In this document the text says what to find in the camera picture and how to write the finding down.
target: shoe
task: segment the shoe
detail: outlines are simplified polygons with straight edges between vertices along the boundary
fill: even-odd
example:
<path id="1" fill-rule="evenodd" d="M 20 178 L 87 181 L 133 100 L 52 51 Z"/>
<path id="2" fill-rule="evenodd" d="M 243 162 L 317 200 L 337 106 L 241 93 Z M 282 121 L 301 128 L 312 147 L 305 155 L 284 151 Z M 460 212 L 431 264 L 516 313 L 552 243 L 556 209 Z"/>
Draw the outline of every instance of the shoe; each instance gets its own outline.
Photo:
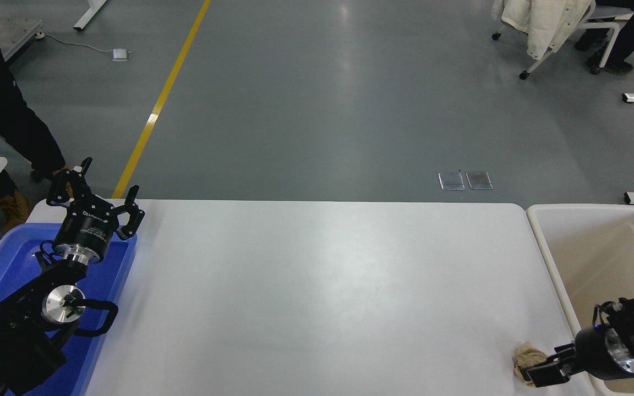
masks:
<path id="1" fill-rule="evenodd" d="M 598 67 L 598 65 L 601 64 L 601 57 L 602 57 L 603 50 L 604 48 L 601 48 L 601 50 L 599 50 L 598 52 L 594 53 L 594 55 L 591 55 L 591 57 L 586 59 L 586 66 L 588 68 Z M 604 66 L 604 68 L 602 68 L 601 70 L 605 70 L 606 72 L 614 74 L 614 75 L 626 75 L 627 73 L 632 71 L 632 65 L 623 60 L 621 61 L 607 60 L 606 66 Z"/>
<path id="2" fill-rule="evenodd" d="M 632 71 L 632 65 L 622 60 L 620 62 L 612 62 L 609 60 L 606 62 L 606 66 L 603 70 L 614 75 L 626 75 Z"/>
<path id="3" fill-rule="evenodd" d="M 0 199 L 0 210 L 4 213 L 7 222 L 3 231 L 7 233 L 11 228 L 23 224 L 28 219 L 33 209 L 33 204 L 25 196 L 15 190 L 13 196 L 7 195 Z"/>
<path id="4" fill-rule="evenodd" d="M 605 39 L 605 32 L 603 34 L 599 34 L 598 32 L 589 32 L 589 30 L 586 30 L 586 32 L 579 37 L 579 40 L 574 43 L 574 48 L 579 51 L 588 51 L 589 48 L 594 45 L 601 45 Z"/>
<path id="5" fill-rule="evenodd" d="M 56 170 L 55 172 L 53 172 L 52 175 L 51 175 L 51 180 L 55 180 L 55 177 L 57 175 L 59 175 L 60 172 L 65 171 L 67 169 L 68 169 L 68 166 L 65 165 L 65 166 L 63 166 L 63 168 L 60 168 L 60 169 Z M 70 185 L 70 183 L 65 183 L 65 192 L 68 194 L 69 198 L 74 198 L 73 197 L 73 187 Z"/>

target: metal floor plate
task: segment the metal floor plate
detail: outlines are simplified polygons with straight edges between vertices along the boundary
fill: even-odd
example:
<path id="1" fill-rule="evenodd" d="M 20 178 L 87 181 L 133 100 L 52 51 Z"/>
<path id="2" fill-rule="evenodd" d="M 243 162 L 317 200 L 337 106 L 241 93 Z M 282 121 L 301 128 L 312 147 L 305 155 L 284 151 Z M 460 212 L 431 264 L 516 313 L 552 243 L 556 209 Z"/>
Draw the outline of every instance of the metal floor plate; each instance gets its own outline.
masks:
<path id="1" fill-rule="evenodd" d="M 442 190 L 460 191 L 465 188 L 459 172 L 440 172 L 439 176 Z"/>
<path id="2" fill-rule="evenodd" d="M 471 190 L 493 190 L 488 172 L 466 172 L 466 179 Z"/>

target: person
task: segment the person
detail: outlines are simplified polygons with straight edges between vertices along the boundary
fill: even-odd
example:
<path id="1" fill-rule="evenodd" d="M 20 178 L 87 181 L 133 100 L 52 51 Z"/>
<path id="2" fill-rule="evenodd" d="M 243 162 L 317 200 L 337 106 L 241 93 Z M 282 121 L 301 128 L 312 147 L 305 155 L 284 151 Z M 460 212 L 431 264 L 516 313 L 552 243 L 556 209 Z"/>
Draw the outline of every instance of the person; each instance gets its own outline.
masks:
<path id="1" fill-rule="evenodd" d="M 46 124 L 28 108 L 16 80 L 3 60 L 0 48 L 0 136 L 30 161 L 31 167 L 45 178 L 52 179 L 66 169 L 65 158 Z M 0 210 L 6 223 L 4 232 L 25 223 L 32 210 L 7 171 L 0 173 Z"/>
<path id="2" fill-rule="evenodd" d="M 596 5 L 631 8 L 634 11 L 634 0 L 596 0 Z M 588 29 L 581 35 L 574 48 L 586 51 L 594 43 L 601 43 L 606 38 L 609 29 Z M 594 55 L 586 60 L 586 66 L 592 68 L 601 63 L 601 57 L 605 47 L 599 49 Z M 626 62 L 626 58 L 634 52 L 634 15 L 627 21 L 626 25 L 618 33 L 616 42 L 613 45 L 608 61 L 603 70 L 616 75 L 626 75 L 632 71 L 632 65 Z"/>

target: beige plastic bin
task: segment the beige plastic bin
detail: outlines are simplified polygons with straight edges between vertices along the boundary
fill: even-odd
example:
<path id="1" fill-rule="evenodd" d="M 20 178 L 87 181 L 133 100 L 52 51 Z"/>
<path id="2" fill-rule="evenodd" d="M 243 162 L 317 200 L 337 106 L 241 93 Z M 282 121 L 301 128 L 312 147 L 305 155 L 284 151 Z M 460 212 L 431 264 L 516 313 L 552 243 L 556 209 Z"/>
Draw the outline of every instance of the beige plastic bin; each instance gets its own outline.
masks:
<path id="1" fill-rule="evenodd" d="M 591 326 L 594 305 L 634 298 L 634 206 L 534 205 L 527 213 L 574 334 Z M 591 380 L 599 394 L 634 394 L 634 379 Z"/>

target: crumpled paper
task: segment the crumpled paper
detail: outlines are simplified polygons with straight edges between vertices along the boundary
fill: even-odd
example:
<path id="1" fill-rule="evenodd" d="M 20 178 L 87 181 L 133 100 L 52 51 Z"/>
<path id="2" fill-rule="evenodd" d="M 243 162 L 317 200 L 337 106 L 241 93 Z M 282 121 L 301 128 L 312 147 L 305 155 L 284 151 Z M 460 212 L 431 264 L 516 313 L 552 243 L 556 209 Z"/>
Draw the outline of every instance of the crumpled paper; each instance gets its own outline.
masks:
<path id="1" fill-rule="evenodd" d="M 533 383 L 533 381 L 525 381 L 520 369 L 535 366 L 536 364 L 546 361 L 547 358 L 546 353 L 534 348 L 531 343 L 524 343 L 518 346 L 518 348 L 515 349 L 515 364 L 513 366 L 515 376 L 518 377 L 520 381 L 523 381 L 525 385 L 534 388 L 535 383 Z"/>

